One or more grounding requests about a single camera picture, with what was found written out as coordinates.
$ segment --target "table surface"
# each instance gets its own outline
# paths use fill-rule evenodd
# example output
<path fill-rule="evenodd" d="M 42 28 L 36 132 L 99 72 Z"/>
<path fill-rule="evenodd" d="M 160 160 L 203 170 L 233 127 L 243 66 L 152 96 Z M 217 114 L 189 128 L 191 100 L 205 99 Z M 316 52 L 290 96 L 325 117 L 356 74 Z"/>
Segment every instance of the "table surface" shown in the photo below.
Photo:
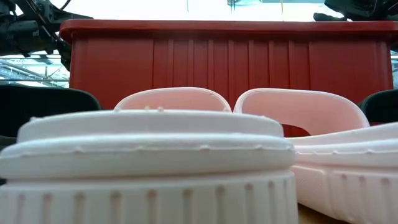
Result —
<path fill-rule="evenodd" d="M 335 220 L 324 214 L 316 212 L 303 205 L 298 205 L 299 224 L 347 224 L 346 222 Z"/>

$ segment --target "black chair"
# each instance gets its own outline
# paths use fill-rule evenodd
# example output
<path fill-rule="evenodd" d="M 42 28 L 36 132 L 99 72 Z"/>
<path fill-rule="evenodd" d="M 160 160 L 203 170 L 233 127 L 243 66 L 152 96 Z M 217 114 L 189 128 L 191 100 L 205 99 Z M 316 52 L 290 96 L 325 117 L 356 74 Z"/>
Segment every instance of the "black chair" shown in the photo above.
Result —
<path fill-rule="evenodd" d="M 369 122 L 398 121 L 398 90 L 385 90 L 372 94 L 358 104 Z"/>
<path fill-rule="evenodd" d="M 18 129 L 31 117 L 102 109 L 93 95 L 70 88 L 0 85 L 0 96 L 0 151 L 16 142 Z"/>

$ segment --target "red plastic crate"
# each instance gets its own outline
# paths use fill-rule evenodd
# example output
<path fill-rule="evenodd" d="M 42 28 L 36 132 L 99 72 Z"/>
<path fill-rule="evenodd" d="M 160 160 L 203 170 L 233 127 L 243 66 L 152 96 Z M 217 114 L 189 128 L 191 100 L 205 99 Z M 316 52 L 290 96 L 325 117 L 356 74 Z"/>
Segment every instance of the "red plastic crate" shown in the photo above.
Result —
<path fill-rule="evenodd" d="M 70 86 L 107 109 L 138 91 L 198 86 L 231 107 L 259 87 L 322 90 L 359 102 L 392 88 L 397 22 L 70 20 Z"/>

